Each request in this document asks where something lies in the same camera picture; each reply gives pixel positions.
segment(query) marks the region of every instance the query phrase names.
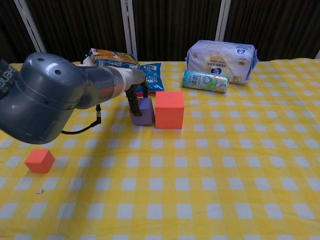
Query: red cube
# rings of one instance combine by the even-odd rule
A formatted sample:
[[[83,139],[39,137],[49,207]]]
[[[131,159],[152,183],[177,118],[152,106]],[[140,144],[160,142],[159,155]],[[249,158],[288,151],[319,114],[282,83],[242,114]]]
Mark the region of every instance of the red cube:
[[[181,91],[158,91],[155,94],[155,128],[182,129],[184,95]]]
[[[32,150],[24,162],[33,173],[48,173],[55,162],[55,157],[48,149]]]

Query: table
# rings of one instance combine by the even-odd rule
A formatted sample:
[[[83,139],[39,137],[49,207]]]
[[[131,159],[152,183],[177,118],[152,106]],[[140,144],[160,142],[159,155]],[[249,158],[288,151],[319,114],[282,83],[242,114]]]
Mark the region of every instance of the table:
[[[226,94],[182,88],[185,67],[161,66],[182,130],[133,126],[123,95],[83,134],[0,132],[0,239],[319,240],[320,59],[259,62]],[[76,109],[64,129],[94,120]],[[24,165],[37,148],[56,158],[47,174]]]

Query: gray robot arm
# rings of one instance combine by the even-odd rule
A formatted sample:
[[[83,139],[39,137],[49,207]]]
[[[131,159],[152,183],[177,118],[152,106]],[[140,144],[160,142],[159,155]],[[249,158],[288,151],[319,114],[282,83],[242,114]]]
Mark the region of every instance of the gray robot arm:
[[[126,92],[132,113],[141,115],[136,87],[143,84],[146,89],[147,85],[139,69],[75,66],[40,52],[28,56],[20,72],[1,69],[0,89],[5,92],[0,91],[0,129],[22,142],[51,142],[75,108],[88,109],[122,92]]]

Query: tissue pack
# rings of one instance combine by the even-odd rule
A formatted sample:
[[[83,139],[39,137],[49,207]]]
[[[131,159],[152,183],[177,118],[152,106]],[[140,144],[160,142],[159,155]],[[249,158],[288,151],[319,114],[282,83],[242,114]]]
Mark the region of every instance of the tissue pack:
[[[226,74],[229,81],[236,84],[248,81],[259,61],[253,45],[210,40],[195,43],[185,60],[188,70]]]
[[[93,65],[99,67],[139,68],[137,59],[129,53],[91,48],[89,56]]]

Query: purple block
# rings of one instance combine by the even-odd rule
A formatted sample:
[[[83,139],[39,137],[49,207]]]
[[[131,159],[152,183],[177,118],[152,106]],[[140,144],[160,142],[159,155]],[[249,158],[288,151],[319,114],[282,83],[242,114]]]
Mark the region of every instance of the purple block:
[[[132,123],[137,126],[152,125],[155,113],[151,98],[138,98],[138,103],[142,116],[134,116],[131,110],[129,110]]]

